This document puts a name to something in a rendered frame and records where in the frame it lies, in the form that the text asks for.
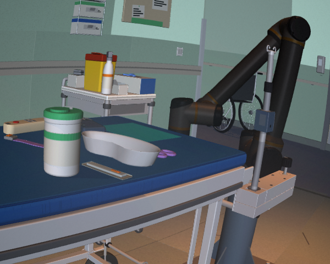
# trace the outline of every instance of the sharps container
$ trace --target sharps container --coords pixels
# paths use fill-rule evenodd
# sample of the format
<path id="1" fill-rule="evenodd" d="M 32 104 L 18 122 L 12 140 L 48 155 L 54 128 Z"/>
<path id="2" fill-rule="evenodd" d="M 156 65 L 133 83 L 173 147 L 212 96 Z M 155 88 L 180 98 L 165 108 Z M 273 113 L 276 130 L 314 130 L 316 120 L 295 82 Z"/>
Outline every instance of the sharps container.
<path id="1" fill-rule="evenodd" d="M 44 110 L 44 171 L 58 177 L 79 172 L 83 111 L 72 107 Z"/>

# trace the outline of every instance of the green lid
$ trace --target green lid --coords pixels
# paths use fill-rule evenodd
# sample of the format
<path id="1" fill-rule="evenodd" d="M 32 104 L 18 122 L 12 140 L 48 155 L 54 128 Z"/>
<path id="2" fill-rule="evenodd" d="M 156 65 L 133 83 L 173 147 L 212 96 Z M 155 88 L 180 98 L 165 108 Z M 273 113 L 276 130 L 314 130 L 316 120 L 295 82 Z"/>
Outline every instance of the green lid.
<path id="1" fill-rule="evenodd" d="M 77 120 L 83 117 L 83 111 L 61 106 L 49 107 L 44 110 L 44 117 L 55 120 Z"/>

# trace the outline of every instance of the black knob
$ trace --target black knob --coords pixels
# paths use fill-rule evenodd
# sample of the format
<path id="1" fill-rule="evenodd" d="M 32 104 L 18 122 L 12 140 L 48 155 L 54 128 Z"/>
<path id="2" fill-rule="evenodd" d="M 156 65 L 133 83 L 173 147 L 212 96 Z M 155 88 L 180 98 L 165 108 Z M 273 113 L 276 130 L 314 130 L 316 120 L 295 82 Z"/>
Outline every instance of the black knob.
<path id="1" fill-rule="evenodd" d="M 281 166 L 285 168 L 291 168 L 292 159 L 289 157 L 283 157 Z"/>

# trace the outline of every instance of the tiled floor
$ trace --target tiled floor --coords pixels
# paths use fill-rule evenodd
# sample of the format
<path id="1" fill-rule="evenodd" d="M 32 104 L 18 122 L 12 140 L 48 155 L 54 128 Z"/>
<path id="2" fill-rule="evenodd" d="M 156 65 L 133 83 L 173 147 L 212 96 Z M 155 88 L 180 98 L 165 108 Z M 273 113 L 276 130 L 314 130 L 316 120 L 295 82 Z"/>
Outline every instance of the tiled floor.
<path id="1" fill-rule="evenodd" d="M 227 134 L 224 144 L 236 148 L 237 136 Z M 199 256 L 207 207 L 202 210 L 195 257 Z M 112 244 L 132 257 L 148 264 L 182 264 L 187 261 L 193 227 L 194 211 L 112 238 Z M 215 241 L 219 240 L 224 220 L 222 207 Z M 113 253 L 119 264 L 130 260 Z M 292 197 L 263 213 L 257 221 L 251 246 L 255 264 L 330 264 L 330 199 L 308 191 L 295 189 Z M 31 264 L 56 255 L 21 263 Z"/>

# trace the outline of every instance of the wall outlet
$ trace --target wall outlet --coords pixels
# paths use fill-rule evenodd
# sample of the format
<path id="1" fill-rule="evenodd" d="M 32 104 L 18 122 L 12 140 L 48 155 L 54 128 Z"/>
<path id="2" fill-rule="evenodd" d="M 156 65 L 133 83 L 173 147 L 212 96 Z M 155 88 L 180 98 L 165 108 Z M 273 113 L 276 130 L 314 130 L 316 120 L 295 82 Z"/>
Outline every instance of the wall outlet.
<path id="1" fill-rule="evenodd" d="M 183 48 L 177 48 L 176 56 L 182 56 L 183 55 Z"/>

